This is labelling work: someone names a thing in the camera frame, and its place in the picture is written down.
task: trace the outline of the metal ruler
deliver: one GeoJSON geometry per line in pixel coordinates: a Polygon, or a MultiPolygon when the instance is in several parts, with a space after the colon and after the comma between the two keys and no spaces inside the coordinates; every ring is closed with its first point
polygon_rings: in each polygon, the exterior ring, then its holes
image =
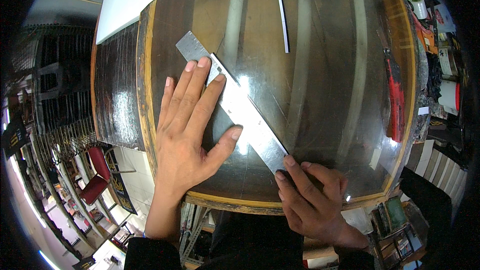
{"type": "Polygon", "coordinates": [[[178,41],[177,48],[187,61],[198,61],[202,56],[210,56],[212,67],[206,85],[209,85],[218,74],[224,74],[227,80],[223,94],[218,99],[219,105],[233,123],[243,126],[242,136],[247,138],[273,174],[277,170],[285,170],[283,158],[288,154],[285,147],[215,54],[209,54],[191,31],[178,41]]]}

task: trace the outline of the glass table top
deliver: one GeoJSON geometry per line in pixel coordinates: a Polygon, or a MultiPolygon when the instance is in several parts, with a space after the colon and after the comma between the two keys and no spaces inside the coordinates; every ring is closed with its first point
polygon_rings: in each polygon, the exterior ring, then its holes
{"type": "MultiPolygon", "coordinates": [[[[380,193],[401,158],[387,137],[390,115],[383,49],[383,0],[157,0],[151,83],[155,126],[167,76],[186,62],[175,44],[191,30],[214,52],[298,162],[336,168],[346,195],[380,193]]],[[[208,150],[233,123],[217,106],[204,135],[208,150]]],[[[273,174],[246,137],[195,192],[279,202],[273,174]]]]}

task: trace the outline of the chair seat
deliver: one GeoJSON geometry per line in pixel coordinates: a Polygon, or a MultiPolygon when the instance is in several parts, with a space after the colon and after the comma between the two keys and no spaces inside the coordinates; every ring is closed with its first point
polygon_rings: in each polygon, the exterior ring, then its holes
{"type": "Polygon", "coordinates": [[[105,179],[95,175],[80,192],[80,197],[85,200],[87,205],[91,205],[97,197],[102,194],[108,184],[109,183],[105,181],[105,179]]]}

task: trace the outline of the red chair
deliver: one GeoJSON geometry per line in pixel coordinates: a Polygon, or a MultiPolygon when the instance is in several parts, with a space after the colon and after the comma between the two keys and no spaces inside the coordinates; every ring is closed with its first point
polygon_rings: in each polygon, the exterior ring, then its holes
{"type": "Polygon", "coordinates": [[[110,154],[113,148],[107,150],[104,154],[102,148],[92,147],[88,149],[88,155],[92,161],[97,174],[87,183],[85,188],[80,192],[80,197],[85,200],[87,205],[92,205],[111,182],[111,173],[133,173],[132,171],[112,171],[107,165],[105,156],[110,154]]]}

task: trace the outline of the finger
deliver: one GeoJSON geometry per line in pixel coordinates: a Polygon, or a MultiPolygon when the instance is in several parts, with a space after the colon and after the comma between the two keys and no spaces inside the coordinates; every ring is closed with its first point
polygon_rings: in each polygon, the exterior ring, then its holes
{"type": "Polygon", "coordinates": [[[192,111],[200,99],[205,80],[207,79],[208,72],[210,72],[210,65],[210,59],[204,56],[198,61],[197,66],[193,70],[190,83],[183,95],[182,102],[178,107],[174,120],[178,125],[183,126],[183,128],[187,125],[192,111]]]}
{"type": "Polygon", "coordinates": [[[220,137],[215,147],[207,153],[206,167],[214,169],[215,172],[219,169],[223,162],[232,154],[233,149],[235,149],[242,130],[242,127],[233,126],[220,137]]]}
{"type": "Polygon", "coordinates": [[[169,105],[169,111],[166,113],[165,117],[165,124],[170,124],[177,114],[178,107],[180,105],[180,102],[183,99],[183,95],[185,94],[185,91],[187,90],[187,87],[190,83],[190,80],[192,79],[193,71],[196,66],[196,61],[189,61],[187,65],[185,66],[185,69],[183,70],[180,79],[177,83],[177,86],[175,87],[175,91],[173,91],[172,98],[170,100],[170,105],[169,105]]]}
{"type": "Polygon", "coordinates": [[[279,197],[282,200],[282,209],[285,214],[286,220],[288,221],[288,226],[290,226],[290,229],[292,231],[301,233],[301,228],[303,225],[302,219],[300,218],[299,215],[291,208],[290,204],[288,202],[285,202],[283,194],[281,191],[279,192],[279,197]]]}
{"type": "Polygon", "coordinates": [[[340,195],[343,197],[343,195],[345,195],[345,191],[347,190],[346,189],[346,186],[348,185],[348,179],[343,175],[343,174],[340,174],[340,195]]]}
{"type": "Polygon", "coordinates": [[[282,204],[287,203],[300,219],[315,217],[315,211],[286,179],[281,171],[275,173],[275,180],[283,195],[282,204]]]}
{"type": "Polygon", "coordinates": [[[323,183],[324,188],[322,192],[328,199],[335,201],[342,200],[340,194],[340,175],[337,171],[330,170],[319,164],[311,164],[309,167],[305,168],[305,171],[309,172],[323,183]]]}
{"type": "Polygon", "coordinates": [[[207,86],[200,100],[195,105],[191,117],[188,121],[185,133],[193,139],[199,139],[203,137],[203,132],[207,126],[215,105],[218,101],[218,97],[225,85],[225,75],[219,74],[212,82],[207,86]]]}
{"type": "Polygon", "coordinates": [[[300,194],[316,208],[321,208],[326,203],[325,196],[315,187],[295,159],[291,155],[287,155],[283,159],[283,164],[290,173],[300,194]]]}
{"type": "Polygon", "coordinates": [[[173,84],[173,79],[171,77],[167,77],[165,81],[165,89],[163,91],[163,97],[162,97],[162,104],[160,107],[160,115],[158,119],[158,126],[157,126],[157,131],[160,127],[162,127],[163,122],[165,121],[165,117],[168,112],[168,108],[170,105],[170,101],[172,99],[173,91],[175,90],[175,85],[173,84]]]}

